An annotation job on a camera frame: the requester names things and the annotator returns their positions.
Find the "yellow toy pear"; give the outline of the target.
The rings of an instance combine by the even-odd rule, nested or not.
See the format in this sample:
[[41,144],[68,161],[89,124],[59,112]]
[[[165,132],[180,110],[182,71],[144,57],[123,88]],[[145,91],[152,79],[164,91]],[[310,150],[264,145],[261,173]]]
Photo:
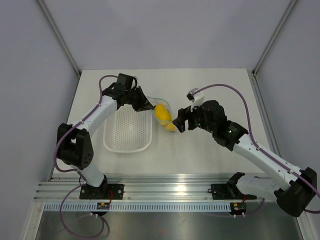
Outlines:
[[172,133],[175,133],[175,132],[177,131],[177,128],[176,128],[176,126],[173,124],[172,121],[171,121],[171,122],[168,122],[168,123],[164,126],[164,128],[165,128],[167,131],[172,132]]

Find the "clear teal-zipper zip bag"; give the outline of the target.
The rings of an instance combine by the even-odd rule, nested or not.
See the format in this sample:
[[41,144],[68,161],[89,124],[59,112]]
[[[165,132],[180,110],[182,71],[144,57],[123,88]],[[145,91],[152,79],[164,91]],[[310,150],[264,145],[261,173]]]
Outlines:
[[177,127],[173,124],[172,110],[170,104],[161,98],[148,96],[147,99],[154,106],[153,116],[156,121],[167,131],[175,133]]

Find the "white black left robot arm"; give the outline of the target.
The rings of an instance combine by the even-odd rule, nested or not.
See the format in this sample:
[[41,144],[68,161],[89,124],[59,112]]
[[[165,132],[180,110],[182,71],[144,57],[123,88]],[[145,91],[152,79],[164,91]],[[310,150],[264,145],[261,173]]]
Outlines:
[[57,129],[56,147],[53,163],[59,172],[63,172],[57,161],[71,166],[68,172],[76,172],[83,179],[80,185],[80,199],[112,199],[119,184],[109,184],[105,174],[93,163],[94,148],[92,136],[100,125],[113,113],[125,105],[135,112],[154,109],[143,93],[135,76],[120,73],[116,82],[109,87],[99,89],[99,99],[94,107],[72,124],[62,123]]

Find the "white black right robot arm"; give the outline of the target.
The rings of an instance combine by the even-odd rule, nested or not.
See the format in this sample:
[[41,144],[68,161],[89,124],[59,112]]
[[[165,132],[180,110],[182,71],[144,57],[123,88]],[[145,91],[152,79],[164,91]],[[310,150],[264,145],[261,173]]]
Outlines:
[[299,217],[317,193],[317,173],[313,169],[301,169],[260,146],[247,129],[227,119],[224,108],[216,100],[179,109],[173,124],[181,133],[196,128],[209,132],[218,145],[244,157],[267,174],[263,178],[235,173],[226,183],[227,193],[233,199],[250,195],[272,200],[290,216]]

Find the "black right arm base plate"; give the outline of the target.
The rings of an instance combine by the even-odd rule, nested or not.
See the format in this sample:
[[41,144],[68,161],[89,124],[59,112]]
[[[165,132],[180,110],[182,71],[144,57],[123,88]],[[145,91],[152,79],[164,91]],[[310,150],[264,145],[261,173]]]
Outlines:
[[212,195],[213,200],[256,200],[255,195],[241,193],[235,186],[227,183],[214,183],[210,185],[207,192]]

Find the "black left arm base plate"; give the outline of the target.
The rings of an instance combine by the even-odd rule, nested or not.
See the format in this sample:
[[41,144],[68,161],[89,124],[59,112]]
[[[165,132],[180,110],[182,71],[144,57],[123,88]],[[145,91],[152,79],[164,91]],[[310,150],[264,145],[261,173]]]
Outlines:
[[81,200],[122,200],[123,195],[123,184],[107,183],[102,184],[99,187],[85,184],[81,187],[79,198]]

